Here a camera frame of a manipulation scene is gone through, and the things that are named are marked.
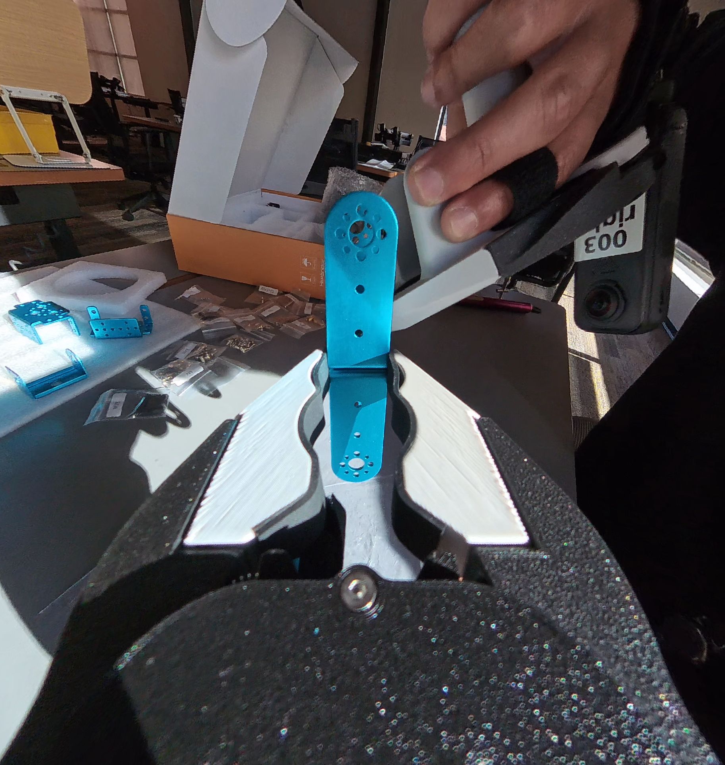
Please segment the person's right hand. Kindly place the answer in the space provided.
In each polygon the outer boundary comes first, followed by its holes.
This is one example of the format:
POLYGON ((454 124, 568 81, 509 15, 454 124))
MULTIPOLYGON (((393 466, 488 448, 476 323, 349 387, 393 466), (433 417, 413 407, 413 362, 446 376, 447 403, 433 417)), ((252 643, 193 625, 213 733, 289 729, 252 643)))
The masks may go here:
POLYGON ((449 106, 447 140, 419 158, 408 178, 423 206, 444 205, 444 236, 459 243, 504 220, 511 190, 493 180, 540 148, 557 161, 561 186, 586 157, 612 102, 639 21, 631 1, 493 1, 461 36, 479 1, 429 2, 423 23, 429 68, 425 102, 449 106), (482 120, 466 126, 462 96, 551 44, 559 48, 482 120))

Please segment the yellow plastic bin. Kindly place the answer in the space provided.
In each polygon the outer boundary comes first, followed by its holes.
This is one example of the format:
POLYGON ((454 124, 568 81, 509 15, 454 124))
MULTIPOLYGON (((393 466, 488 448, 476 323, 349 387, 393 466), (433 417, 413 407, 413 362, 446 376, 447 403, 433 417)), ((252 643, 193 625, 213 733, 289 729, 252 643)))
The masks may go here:
MULTIPOLYGON (((42 154, 59 151, 53 122, 49 114, 18 111, 18 117, 33 146, 42 154)), ((29 154, 29 148, 6 106, 0 106, 0 155, 29 154)))

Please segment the pale yellow panel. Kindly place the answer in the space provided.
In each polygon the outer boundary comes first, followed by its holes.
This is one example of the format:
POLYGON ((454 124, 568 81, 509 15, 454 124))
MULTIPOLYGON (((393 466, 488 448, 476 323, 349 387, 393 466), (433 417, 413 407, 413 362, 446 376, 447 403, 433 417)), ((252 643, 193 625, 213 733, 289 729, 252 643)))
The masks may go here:
POLYGON ((59 92, 83 104, 92 93, 86 37, 72 1, 0 1, 0 84, 59 92))

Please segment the pile of small screw bags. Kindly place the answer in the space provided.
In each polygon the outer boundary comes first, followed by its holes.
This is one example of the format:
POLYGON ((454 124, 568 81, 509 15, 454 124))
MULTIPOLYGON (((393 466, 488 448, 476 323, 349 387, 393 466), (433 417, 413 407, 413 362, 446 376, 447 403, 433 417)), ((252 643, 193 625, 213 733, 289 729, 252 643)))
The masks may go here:
POLYGON ((248 370, 244 355, 266 347, 281 333, 299 339, 324 327, 325 307, 300 297, 266 288, 251 294, 242 308, 192 284, 178 296, 189 315, 201 322, 201 339, 181 339, 164 351, 163 361, 151 364, 151 391, 110 388, 104 392, 84 425, 98 422, 164 419, 179 427, 188 421, 176 400, 192 392, 215 398, 227 382, 248 370))

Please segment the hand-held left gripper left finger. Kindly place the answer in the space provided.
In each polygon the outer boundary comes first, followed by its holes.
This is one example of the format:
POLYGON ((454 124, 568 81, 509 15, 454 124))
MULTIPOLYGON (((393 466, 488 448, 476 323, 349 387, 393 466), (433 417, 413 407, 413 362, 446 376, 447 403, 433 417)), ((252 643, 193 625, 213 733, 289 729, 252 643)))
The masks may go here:
POLYGON ((322 427, 325 354, 314 350, 242 412, 192 519, 186 547, 266 542, 301 547, 323 525, 314 441, 322 427))

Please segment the red pen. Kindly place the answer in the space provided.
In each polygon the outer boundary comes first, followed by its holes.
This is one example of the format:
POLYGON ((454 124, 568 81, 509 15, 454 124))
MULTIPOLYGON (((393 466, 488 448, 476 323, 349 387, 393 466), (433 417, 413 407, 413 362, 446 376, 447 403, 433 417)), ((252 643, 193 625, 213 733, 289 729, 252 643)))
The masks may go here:
POLYGON ((485 310, 505 311, 517 314, 539 314, 541 309, 527 301, 512 301, 503 298, 491 298, 484 295, 473 294, 458 302, 459 305, 485 310))

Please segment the small blue metal part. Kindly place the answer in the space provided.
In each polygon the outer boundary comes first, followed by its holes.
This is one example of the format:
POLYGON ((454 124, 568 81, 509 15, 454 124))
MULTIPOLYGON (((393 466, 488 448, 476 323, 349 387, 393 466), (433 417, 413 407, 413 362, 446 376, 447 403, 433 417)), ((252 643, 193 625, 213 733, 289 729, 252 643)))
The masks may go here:
POLYGON ((8 311, 8 317, 14 328, 23 336, 42 345, 39 328, 65 322, 72 332, 80 336, 80 330, 71 312, 52 301, 33 300, 17 304, 8 311))

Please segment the grey desk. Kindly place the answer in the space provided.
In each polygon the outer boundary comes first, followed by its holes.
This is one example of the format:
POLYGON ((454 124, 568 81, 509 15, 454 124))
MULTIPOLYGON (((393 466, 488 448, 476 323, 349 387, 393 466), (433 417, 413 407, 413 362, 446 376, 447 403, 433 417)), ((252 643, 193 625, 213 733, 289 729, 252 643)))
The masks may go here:
MULTIPOLYGON (((456 307, 398 332, 392 346, 491 417, 574 496, 564 310, 519 315, 456 307)), ((219 390, 170 398, 170 419, 83 426, 108 388, 147 388, 148 357, 0 438, 0 638, 50 649, 73 598, 122 524, 226 418, 310 350, 321 333, 279 336, 219 390)))

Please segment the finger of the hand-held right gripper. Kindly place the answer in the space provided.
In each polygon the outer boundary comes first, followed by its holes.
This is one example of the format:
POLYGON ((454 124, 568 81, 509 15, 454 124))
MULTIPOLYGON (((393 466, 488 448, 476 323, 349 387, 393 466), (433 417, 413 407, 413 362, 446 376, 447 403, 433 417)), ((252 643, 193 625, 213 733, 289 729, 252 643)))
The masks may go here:
POLYGON ((487 288, 499 277, 490 251, 479 249, 443 273, 422 279, 398 292, 393 302, 392 331, 404 330, 429 318, 487 288))
POLYGON ((421 264, 411 224, 404 178, 392 179, 392 208, 398 219, 398 244, 395 292, 406 289, 421 277, 421 264))

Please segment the bubble wrap piece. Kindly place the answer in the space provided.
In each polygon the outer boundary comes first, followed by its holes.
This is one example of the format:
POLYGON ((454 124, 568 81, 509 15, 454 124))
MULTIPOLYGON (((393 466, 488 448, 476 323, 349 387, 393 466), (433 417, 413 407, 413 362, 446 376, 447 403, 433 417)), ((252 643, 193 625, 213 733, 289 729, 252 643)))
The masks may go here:
POLYGON ((330 167, 323 192, 324 205, 333 207, 338 199, 355 192, 381 193, 384 183, 366 177, 348 167, 330 167))

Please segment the open white cardboard box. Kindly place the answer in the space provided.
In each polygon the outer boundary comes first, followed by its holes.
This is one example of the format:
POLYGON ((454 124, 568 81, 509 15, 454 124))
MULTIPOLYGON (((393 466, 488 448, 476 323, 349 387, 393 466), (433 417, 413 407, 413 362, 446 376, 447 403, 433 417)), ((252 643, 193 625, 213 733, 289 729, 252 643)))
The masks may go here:
POLYGON ((323 298, 300 197, 357 61, 294 2, 205 2, 167 212, 178 266, 323 298))

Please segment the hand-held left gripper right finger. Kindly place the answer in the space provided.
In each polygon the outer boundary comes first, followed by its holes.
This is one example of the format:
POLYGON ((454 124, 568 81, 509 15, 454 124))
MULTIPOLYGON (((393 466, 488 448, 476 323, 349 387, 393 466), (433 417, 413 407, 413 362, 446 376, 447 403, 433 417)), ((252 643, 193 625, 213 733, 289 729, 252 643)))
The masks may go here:
POLYGON ((480 416, 399 352, 390 354, 392 426, 403 442, 392 523, 421 561, 448 554, 463 577, 470 551, 530 547, 480 416))

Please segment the white metal frame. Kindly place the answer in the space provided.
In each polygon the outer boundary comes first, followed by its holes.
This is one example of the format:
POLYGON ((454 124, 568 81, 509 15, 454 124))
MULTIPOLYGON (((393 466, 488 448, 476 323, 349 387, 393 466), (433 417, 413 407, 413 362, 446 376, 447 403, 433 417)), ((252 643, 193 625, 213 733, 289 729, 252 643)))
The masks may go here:
POLYGON ((9 161, 16 167, 92 167, 92 156, 90 149, 81 133, 81 129, 76 121, 71 105, 67 98, 59 92, 45 91, 45 90, 33 90, 14 86, 5 86, 0 84, 0 96, 4 101, 4 104, 10 111, 14 124, 17 126, 30 154, 31 159, 28 159, 25 155, 4 155, 4 159, 9 161), (54 158, 43 156, 37 148, 35 148, 30 135, 25 128, 18 111, 16 110, 12 99, 21 98, 26 100, 36 100, 42 102, 57 102, 62 105, 69 120, 71 121, 71 127, 74 130, 76 137, 80 143, 82 149, 82 160, 74 160, 69 158, 54 158))

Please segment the blue eared servo bracket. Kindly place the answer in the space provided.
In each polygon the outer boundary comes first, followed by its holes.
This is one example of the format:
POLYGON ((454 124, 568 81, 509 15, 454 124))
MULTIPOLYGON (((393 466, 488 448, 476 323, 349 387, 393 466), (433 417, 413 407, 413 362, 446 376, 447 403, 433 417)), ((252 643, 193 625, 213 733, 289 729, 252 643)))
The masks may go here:
POLYGON ((153 320, 148 306, 140 305, 141 320, 137 318, 102 319, 97 307, 87 307, 90 319, 90 334, 96 339, 139 338, 150 334, 153 320))

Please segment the blue metal bracket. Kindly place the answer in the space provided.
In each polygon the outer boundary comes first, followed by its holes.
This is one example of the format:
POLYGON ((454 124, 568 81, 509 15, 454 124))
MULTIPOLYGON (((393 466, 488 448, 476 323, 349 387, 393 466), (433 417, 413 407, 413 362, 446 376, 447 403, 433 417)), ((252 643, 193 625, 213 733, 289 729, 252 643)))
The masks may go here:
POLYGON ((334 473, 380 470, 387 408, 398 222, 380 196, 342 197, 325 225, 329 436, 334 473))

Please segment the white foam block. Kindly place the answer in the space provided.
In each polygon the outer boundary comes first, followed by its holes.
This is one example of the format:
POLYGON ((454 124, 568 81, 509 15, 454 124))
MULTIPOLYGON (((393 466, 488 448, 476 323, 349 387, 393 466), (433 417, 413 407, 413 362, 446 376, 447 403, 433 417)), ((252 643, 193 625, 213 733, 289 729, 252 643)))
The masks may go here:
POLYGON ((165 281, 165 275, 159 272, 86 262, 58 269, 31 282, 18 293, 27 300, 52 301, 71 311, 96 307, 100 313, 120 318, 135 311, 165 281), (124 279, 131 283, 116 290, 97 282, 98 279, 124 279))

